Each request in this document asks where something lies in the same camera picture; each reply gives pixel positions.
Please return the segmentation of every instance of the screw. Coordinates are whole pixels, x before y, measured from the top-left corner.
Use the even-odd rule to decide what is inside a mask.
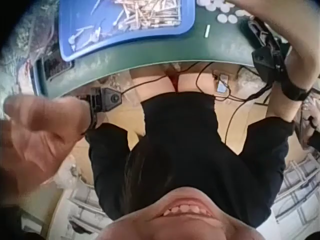
[[[111,102],[117,103],[119,101],[119,96],[117,94],[113,94],[110,98]]]

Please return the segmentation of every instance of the black clothing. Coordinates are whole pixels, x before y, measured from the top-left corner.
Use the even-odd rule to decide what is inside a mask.
[[[320,152],[320,132],[315,130],[307,144]]]
[[[173,176],[166,193],[179,187],[199,189],[225,213],[254,228],[270,216],[283,181],[293,123],[269,117],[251,124],[243,151],[236,155],[218,134],[212,96],[165,93],[142,107],[148,139],[171,161]],[[120,203],[130,153],[127,132],[104,123],[86,139],[99,203],[115,220],[124,215]]]

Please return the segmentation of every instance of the white disc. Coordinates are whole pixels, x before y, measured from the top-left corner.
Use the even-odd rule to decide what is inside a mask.
[[[214,0],[213,5],[215,5],[218,9],[224,4],[223,0]]]
[[[207,9],[210,12],[214,12],[217,9],[217,7],[216,7],[216,5],[211,3],[210,5],[205,6],[205,9]]]
[[[207,5],[210,5],[211,1],[210,0],[197,0],[197,4],[199,6],[205,7]]]
[[[228,12],[230,11],[230,7],[229,7],[228,4],[223,4],[223,5],[220,7],[220,9],[221,9],[221,12],[223,12],[223,13],[228,13]]]
[[[251,14],[249,12],[247,12],[246,10],[243,10],[244,15],[246,15],[247,17],[250,17]]]
[[[231,14],[228,16],[228,21],[231,24],[236,24],[238,22],[238,18],[235,15]]]
[[[235,15],[237,17],[243,17],[245,15],[245,12],[243,10],[237,10],[235,11]]]
[[[200,7],[204,7],[204,6],[205,6],[205,5],[203,5],[204,2],[203,2],[202,0],[196,0],[196,4],[197,4],[198,6],[200,6]]]
[[[228,21],[228,17],[224,14],[219,14],[216,18],[219,23],[225,24]]]
[[[225,4],[229,5],[230,8],[234,8],[235,5],[233,3],[230,3],[230,2],[226,2]]]

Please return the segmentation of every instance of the green tabletop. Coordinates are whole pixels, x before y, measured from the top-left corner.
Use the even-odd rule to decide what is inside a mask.
[[[76,59],[73,69],[44,83],[45,94],[55,98],[102,77],[160,63],[215,61],[252,66],[253,47],[248,30],[244,31],[248,18],[222,24],[217,21],[219,13],[197,7],[195,24],[185,34],[118,44]],[[210,32],[205,38],[207,25]]]

